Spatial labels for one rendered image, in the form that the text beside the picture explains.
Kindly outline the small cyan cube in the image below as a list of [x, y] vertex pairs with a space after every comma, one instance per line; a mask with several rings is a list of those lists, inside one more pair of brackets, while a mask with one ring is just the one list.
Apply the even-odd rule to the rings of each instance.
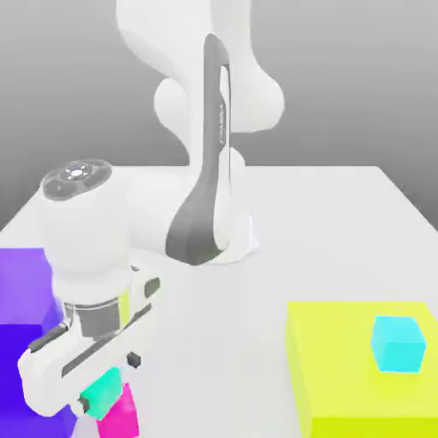
[[427, 342], [413, 317], [377, 315], [370, 347], [377, 369], [416, 374], [421, 370]]

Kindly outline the large yellow box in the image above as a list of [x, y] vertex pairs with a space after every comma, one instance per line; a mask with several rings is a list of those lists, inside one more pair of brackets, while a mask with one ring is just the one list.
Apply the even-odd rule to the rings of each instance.
[[[377, 315], [417, 321], [418, 373], [378, 370]], [[438, 438], [438, 320], [424, 302], [290, 301], [285, 348], [301, 438]]]

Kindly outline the large purple box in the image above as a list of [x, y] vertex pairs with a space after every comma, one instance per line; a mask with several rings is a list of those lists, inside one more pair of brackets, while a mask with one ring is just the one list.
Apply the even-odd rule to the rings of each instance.
[[65, 407], [41, 417], [26, 404], [17, 361], [62, 320], [51, 270], [38, 248], [0, 249], [0, 438], [70, 438], [76, 416]]

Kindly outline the small teal cube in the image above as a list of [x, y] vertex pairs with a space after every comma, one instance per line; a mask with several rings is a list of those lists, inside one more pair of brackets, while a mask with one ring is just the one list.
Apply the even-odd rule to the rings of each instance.
[[117, 367], [113, 367], [80, 396], [88, 401], [89, 409], [86, 413], [97, 420], [102, 420], [119, 399], [121, 392], [121, 372]]

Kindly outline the small magenta cube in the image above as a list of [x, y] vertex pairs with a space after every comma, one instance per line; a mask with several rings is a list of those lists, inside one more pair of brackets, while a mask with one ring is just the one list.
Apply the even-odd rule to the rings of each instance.
[[139, 421], [131, 388], [123, 386], [121, 397], [111, 407], [103, 420], [97, 420], [100, 438], [137, 438]]

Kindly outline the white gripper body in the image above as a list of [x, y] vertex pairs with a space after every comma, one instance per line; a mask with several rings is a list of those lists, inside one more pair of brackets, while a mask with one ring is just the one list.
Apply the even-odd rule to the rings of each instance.
[[121, 332], [100, 340], [83, 337], [77, 324], [61, 322], [33, 341], [17, 362], [27, 405], [42, 417], [66, 405], [79, 414], [77, 399], [83, 391], [109, 369], [123, 366], [128, 352], [140, 355], [151, 309], [147, 304]]

